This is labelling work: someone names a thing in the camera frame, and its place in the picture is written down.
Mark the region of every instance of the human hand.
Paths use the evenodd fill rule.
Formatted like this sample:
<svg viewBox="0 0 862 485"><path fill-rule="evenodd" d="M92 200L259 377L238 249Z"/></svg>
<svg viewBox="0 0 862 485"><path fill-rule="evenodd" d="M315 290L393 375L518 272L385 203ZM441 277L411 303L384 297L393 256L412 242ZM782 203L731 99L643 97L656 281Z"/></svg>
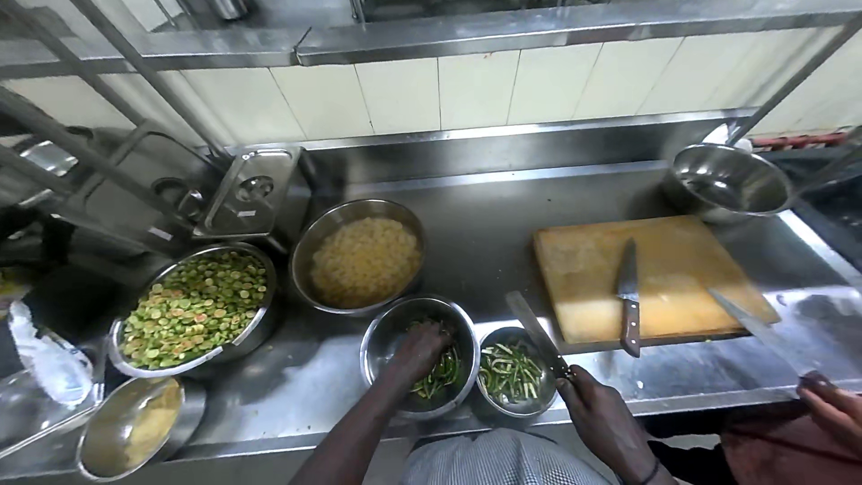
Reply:
<svg viewBox="0 0 862 485"><path fill-rule="evenodd" d="M817 371L799 380L796 393L822 430L862 457L862 397L836 387Z"/></svg>
<svg viewBox="0 0 862 485"><path fill-rule="evenodd" d="M440 360L440 353L452 343L439 323L422 323L412 327L386 366L399 383L412 386L428 375Z"/></svg>
<svg viewBox="0 0 862 485"><path fill-rule="evenodd" d="M643 483L656 464L647 445L647 434L616 389L596 381L580 366L569 369L573 377L557 379L557 390L569 408L578 435L625 483ZM667 479L675 483L662 469L650 483Z"/></svg>

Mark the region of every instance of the chef's knife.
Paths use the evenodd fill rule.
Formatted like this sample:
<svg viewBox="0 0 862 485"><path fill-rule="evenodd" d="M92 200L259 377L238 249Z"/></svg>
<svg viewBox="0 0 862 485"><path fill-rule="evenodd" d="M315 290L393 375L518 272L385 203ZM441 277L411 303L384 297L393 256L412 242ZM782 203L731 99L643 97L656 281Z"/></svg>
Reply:
<svg viewBox="0 0 862 485"><path fill-rule="evenodd" d="M802 377L803 375L815 370L815 367L808 361L808 359L798 351L794 350L793 347L773 329L769 328L769 325L766 324L766 322L755 317L729 299L724 298L724 296L716 290L708 288L707 291L712 295L712 298L721 305L721 308L724 308L724 311L727 312L728 315L739 320L740 324L746 327L746 330L750 331L752 335L754 335L764 345L764 347L771 350L772 353L780 357L781 360L787 362L787 364L796 371L797 375Z"/></svg>
<svg viewBox="0 0 862 485"><path fill-rule="evenodd" d="M506 303L509 304L515 317L524 325L524 330L527 331L527 335L530 336L530 340L533 341L533 345L536 346L541 359L545 361L545 365L551 368L553 375L564 379L571 377L572 373L569 371L569 366L565 363L557 346L553 344L553 340L541 328L539 319L536 318L521 292L506 293Z"/></svg>
<svg viewBox="0 0 862 485"><path fill-rule="evenodd" d="M620 343L632 357L640 357L640 297L638 295L637 244L626 241L617 273L616 296L622 300L622 333Z"/></svg>

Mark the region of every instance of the green vegetable pieces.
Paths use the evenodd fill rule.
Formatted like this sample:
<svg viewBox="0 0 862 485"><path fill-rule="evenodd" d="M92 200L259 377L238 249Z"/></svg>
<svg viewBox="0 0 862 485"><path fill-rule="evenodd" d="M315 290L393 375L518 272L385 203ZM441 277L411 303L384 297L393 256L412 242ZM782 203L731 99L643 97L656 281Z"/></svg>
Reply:
<svg viewBox="0 0 862 485"><path fill-rule="evenodd" d="M542 371L525 350L522 343L496 343L482 349L479 385L492 399L508 404L538 397Z"/></svg>
<svg viewBox="0 0 862 485"><path fill-rule="evenodd" d="M422 321L415 321L410 326L419 323L422 323ZM434 365L431 373L414 384L410 392L415 393L423 399L431 399L441 389L453 384L458 379L460 369L461 358L458 355L458 349L454 345L450 345L440 354L440 361Z"/></svg>
<svg viewBox="0 0 862 485"><path fill-rule="evenodd" d="M150 370L202 356L245 330L265 284L266 269L252 255L222 251L191 258L138 300L126 317L120 351L130 365Z"/></svg>

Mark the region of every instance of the tiled wall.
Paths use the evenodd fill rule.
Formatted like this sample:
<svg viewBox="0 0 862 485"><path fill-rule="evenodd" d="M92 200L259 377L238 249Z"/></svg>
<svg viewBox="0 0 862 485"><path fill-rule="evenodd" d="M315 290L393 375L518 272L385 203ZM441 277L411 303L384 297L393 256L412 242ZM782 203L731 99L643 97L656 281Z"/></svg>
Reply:
<svg viewBox="0 0 862 485"><path fill-rule="evenodd" d="M837 28L546 47L355 66L163 72L226 145L755 106ZM147 116L201 140L137 74L104 76ZM862 35L755 134L862 123ZM131 127L76 77L3 82L62 123Z"/></svg>

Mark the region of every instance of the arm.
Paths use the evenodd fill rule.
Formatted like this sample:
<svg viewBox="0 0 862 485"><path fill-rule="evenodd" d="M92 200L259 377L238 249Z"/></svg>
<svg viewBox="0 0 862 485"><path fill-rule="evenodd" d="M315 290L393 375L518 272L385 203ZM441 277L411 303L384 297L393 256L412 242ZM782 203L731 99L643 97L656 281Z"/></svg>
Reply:
<svg viewBox="0 0 862 485"><path fill-rule="evenodd" d="M862 458L862 397L837 388L822 374L809 372L796 393L811 409L811 420Z"/></svg>
<svg viewBox="0 0 862 485"><path fill-rule="evenodd" d="M438 324L411 329L368 392L317 446L290 485L360 485L398 404L450 342Z"/></svg>
<svg viewBox="0 0 862 485"><path fill-rule="evenodd" d="M587 448L607 464L626 485L641 485L658 462L647 445L647 435L616 389L605 386L583 368L570 367L571 380L558 379L557 390ZM677 485L659 463L649 485Z"/></svg>

